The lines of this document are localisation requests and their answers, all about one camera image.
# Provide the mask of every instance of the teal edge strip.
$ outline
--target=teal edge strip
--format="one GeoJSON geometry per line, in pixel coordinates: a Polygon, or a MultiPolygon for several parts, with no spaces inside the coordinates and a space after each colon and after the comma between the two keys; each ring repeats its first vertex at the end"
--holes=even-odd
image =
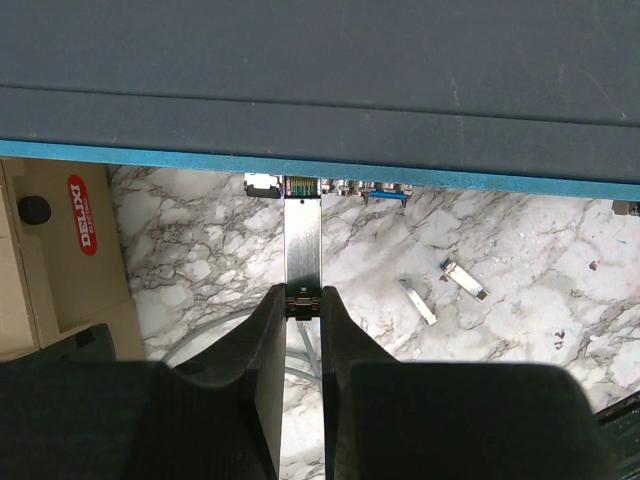
{"type": "Polygon", "coordinates": [[[450,172],[419,168],[380,167],[312,160],[87,147],[10,140],[0,140],[0,155],[116,165],[271,173],[317,178],[349,178],[434,187],[640,201],[640,185],[450,172]]]}

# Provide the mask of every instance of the dark gray panel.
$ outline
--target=dark gray panel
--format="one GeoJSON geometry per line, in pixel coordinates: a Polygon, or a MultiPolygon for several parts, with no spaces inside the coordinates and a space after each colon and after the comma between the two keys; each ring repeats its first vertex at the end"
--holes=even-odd
{"type": "Polygon", "coordinates": [[[637,128],[0,88],[0,138],[640,183],[637,128]]]}
{"type": "Polygon", "coordinates": [[[4,0],[0,85],[640,123],[635,0],[4,0]]]}

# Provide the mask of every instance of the white marble surface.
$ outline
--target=white marble surface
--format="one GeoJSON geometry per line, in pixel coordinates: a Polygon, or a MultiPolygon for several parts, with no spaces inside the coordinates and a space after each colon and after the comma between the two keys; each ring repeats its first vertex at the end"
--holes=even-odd
{"type": "MultiPolygon", "coordinates": [[[[283,281],[282,204],[246,198],[242,176],[112,173],[149,358],[161,358],[194,326],[255,305],[283,281]]],[[[405,210],[394,201],[365,207],[326,196],[323,203],[324,282],[397,358],[562,365],[594,410],[640,389],[640,219],[614,216],[610,201],[419,188],[405,210]],[[441,279],[448,257],[488,289],[485,303],[441,279]],[[402,276],[437,325],[421,320],[397,283],[402,276]]],[[[319,351],[318,325],[311,336],[319,351]]],[[[303,349],[293,322],[287,342],[303,349]]],[[[322,457],[318,388],[287,375],[281,478],[323,478],[322,457]]]]}

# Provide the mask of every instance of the silver connector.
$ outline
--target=silver connector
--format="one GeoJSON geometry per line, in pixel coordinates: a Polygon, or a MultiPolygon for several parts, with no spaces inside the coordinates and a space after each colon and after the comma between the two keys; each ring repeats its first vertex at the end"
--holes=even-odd
{"type": "Polygon", "coordinates": [[[473,297],[479,302],[484,302],[485,299],[489,296],[489,292],[487,292],[482,287],[482,285],[480,285],[471,275],[463,270],[462,267],[456,262],[447,260],[444,265],[442,265],[442,269],[444,270],[445,276],[449,277],[451,280],[460,285],[464,290],[473,295],[473,297]]]}
{"type": "Polygon", "coordinates": [[[297,320],[310,320],[320,314],[320,295],[322,294],[320,181],[287,177],[285,185],[286,314],[287,317],[294,317],[297,320]]]}
{"type": "Polygon", "coordinates": [[[436,323],[438,323],[438,319],[436,318],[435,314],[431,310],[429,310],[427,304],[424,303],[422,298],[420,298],[420,295],[418,295],[418,292],[415,291],[409,281],[401,278],[400,280],[398,280],[398,283],[400,283],[400,286],[404,289],[409,299],[416,306],[416,308],[420,312],[420,315],[422,315],[422,318],[424,318],[429,325],[435,325],[436,323]]]}
{"type": "Polygon", "coordinates": [[[244,190],[248,197],[278,199],[282,196],[282,177],[265,173],[245,173],[244,190]]]}

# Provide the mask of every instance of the red label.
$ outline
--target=red label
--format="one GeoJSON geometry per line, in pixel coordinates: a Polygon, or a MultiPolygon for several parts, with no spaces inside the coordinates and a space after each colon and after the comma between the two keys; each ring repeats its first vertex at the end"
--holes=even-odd
{"type": "Polygon", "coordinates": [[[93,225],[93,214],[89,204],[87,186],[78,175],[71,175],[67,180],[67,186],[71,194],[71,206],[73,207],[80,248],[85,255],[95,255],[98,250],[98,240],[93,225]]]}

